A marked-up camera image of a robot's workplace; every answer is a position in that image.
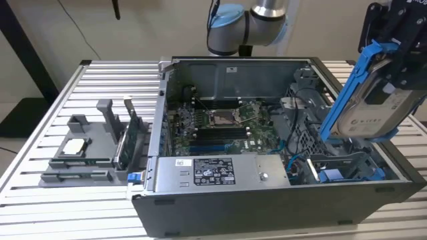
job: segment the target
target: warning label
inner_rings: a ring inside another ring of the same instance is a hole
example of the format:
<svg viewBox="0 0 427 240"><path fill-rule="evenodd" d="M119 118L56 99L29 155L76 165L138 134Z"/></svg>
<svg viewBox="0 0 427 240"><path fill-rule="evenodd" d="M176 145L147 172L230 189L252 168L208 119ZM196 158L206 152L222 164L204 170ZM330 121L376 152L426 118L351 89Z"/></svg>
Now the warning label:
<svg viewBox="0 0 427 240"><path fill-rule="evenodd" d="M232 159L194 159L194 184L198 186L236 184Z"/></svg>

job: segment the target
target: aluminum table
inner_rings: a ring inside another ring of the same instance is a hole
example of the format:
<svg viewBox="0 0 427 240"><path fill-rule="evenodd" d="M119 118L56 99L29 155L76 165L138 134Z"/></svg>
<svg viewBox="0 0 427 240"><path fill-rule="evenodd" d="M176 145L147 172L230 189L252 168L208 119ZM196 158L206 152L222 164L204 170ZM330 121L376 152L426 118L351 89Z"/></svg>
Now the aluminum table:
<svg viewBox="0 0 427 240"><path fill-rule="evenodd" d="M352 71L346 61L324 61L340 83ZM39 188L68 132L72 114L104 120L99 99L114 99L112 110L128 121L123 96L132 96L138 114L154 120L159 62L92 61L80 65L48 113L0 178L0 239L151 240L127 196L127 186ZM410 115L392 143L427 179L427 129ZM191 237L203 240L382 240L427 239L427 188L406 202L382 207L359 225Z"/></svg>

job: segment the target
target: black pole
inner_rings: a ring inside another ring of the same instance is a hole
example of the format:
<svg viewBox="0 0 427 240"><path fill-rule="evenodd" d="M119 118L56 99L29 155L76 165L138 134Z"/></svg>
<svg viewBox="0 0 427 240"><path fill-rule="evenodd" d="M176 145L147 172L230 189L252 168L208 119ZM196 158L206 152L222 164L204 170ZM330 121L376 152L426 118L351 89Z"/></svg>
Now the black pole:
<svg viewBox="0 0 427 240"><path fill-rule="evenodd" d="M251 45L240 45L239 46L239 56L240 57L251 57L252 56L252 48Z"/></svg>
<svg viewBox="0 0 427 240"><path fill-rule="evenodd" d="M47 103L51 105L59 96L59 90L7 0L0 0L0 30Z"/></svg>

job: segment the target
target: black cable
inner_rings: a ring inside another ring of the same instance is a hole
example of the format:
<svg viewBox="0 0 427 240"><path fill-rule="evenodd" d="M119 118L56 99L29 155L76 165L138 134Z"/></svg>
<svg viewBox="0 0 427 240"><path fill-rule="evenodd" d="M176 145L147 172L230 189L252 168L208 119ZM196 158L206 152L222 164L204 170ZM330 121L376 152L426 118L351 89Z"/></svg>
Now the black cable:
<svg viewBox="0 0 427 240"><path fill-rule="evenodd" d="M299 121L299 105L296 103L296 97L294 97L294 104L295 104L294 122L292 122L290 135L287 136L287 139L286 139L286 150L292 156L295 155L295 153L290 149L290 142L291 142L291 138L292 138L292 135L294 135L294 132L295 132L295 129L296 129L296 124L298 124L298 121Z"/></svg>
<svg viewBox="0 0 427 240"><path fill-rule="evenodd" d="M219 11L222 1L216 0L214 4L214 0L211 0L211 6L208 8L208 15L207 15L207 25L206 25L206 30L207 30L207 35L206 35L206 46L210 47L210 33L211 33L211 28L212 28L212 23L214 23L214 17Z"/></svg>
<svg viewBox="0 0 427 240"><path fill-rule="evenodd" d="M82 37L83 37L83 40L84 40L84 42L86 42L87 46L92 49L92 51L94 51L94 53L95 53L95 55L96 55L98 59L99 59L99 60L102 60L102 57L100 57L99 53L95 51L95 49L94 49L94 47L91 46L91 44L88 43L87 37L86 37L86 35L83 34L83 31L82 31L82 29L80 29L80 27L79 27L79 25L77 25L76 21L73 20L72 16L69 15L69 13L68 13L68 11L67 11L67 9L65 9L65 7L64 7L63 3L61 3L61 0L57 0L57 3L59 3L59 5L60 5L61 9L64 10L65 14L68 15L68 17L69 17L69 19L71 19L71 21L72 21L72 23L73 23L75 27L77 28L77 30L79 30L79 32L80 32L80 34L82 34Z"/></svg>
<svg viewBox="0 0 427 240"><path fill-rule="evenodd" d="M11 149L7 149L7 148L4 148L4 147L1 147L1 146L0 146L0 149L3 149L4 151L11 152L11 153L13 153L13 154L19 154L16 151L13 151L13 150L11 150Z"/></svg>

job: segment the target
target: cable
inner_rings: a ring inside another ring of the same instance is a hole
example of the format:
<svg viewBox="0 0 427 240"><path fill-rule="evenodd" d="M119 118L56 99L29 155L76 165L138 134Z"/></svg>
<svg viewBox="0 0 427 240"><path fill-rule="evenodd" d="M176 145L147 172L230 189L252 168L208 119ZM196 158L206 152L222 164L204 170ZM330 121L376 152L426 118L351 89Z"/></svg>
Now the cable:
<svg viewBox="0 0 427 240"><path fill-rule="evenodd" d="M286 139L286 142L287 142L286 150L291 155L295 155L295 153L290 149L290 142L291 142L291 138L292 138L292 135L294 135L294 132L295 132L295 129L296 129L296 124L298 124L298 121L299 121L299 105L296 103L296 97L294 97L294 104L295 104L294 122L292 122L291 132L290 132L290 134L287 136L287 139Z"/></svg>
<svg viewBox="0 0 427 240"><path fill-rule="evenodd" d="M11 153L13 153L13 154L19 154L16 151L13 151L13 150L11 150L11 149L7 149L7 148L4 148L4 147L1 147L1 146L0 146L0 149L3 149L4 151L11 152Z"/></svg>
<svg viewBox="0 0 427 240"><path fill-rule="evenodd" d="M207 23L206 23L206 30L207 30L207 35L206 35L206 46L210 48L210 33L211 33L211 27L212 27L212 23L214 23L214 17L219 11L219 7L220 7L222 1L216 0L215 4L214 4L214 0L211 0L211 6L208 8L208 15L207 15Z"/></svg>
<svg viewBox="0 0 427 240"><path fill-rule="evenodd" d="M86 35L83 34L83 31L82 31L82 29L80 29L80 27L79 27L79 25L77 25L76 21L73 20L72 16L69 15L69 13L68 13L68 11L67 11L67 9L65 9L65 7L64 7L63 3L61 3L61 0L57 0L57 3L59 3L59 5L60 5L61 9L64 10L65 14L68 15L68 17L69 17L69 19L71 19L71 21L72 21L72 23L73 23L75 27L77 28L77 30L79 30L79 32L80 32L80 34L82 34L82 37L83 37L83 40L84 40L84 42L86 42L87 46L92 49L92 51L94 51L94 53L95 53L95 55L96 55L98 59L99 59L99 60L102 60L102 57L100 57L99 53L95 51L95 49L94 49L94 47L91 46L91 44L88 43L87 37L86 37Z"/></svg>
<svg viewBox="0 0 427 240"><path fill-rule="evenodd" d="M294 163L295 159L296 159L299 156L300 156L300 155L296 154L296 155L294 155L294 156L291 157L291 159L288 160L288 164L287 164L287 168L286 168L286 171L287 171L287 172L291 171L292 163Z"/></svg>
<svg viewBox="0 0 427 240"><path fill-rule="evenodd" d="M280 140L280 146L279 146L279 148L272 149L267 154L270 155L270 154L272 154L272 153L275 153L275 152L282 152L284 148L286 148L286 141Z"/></svg>

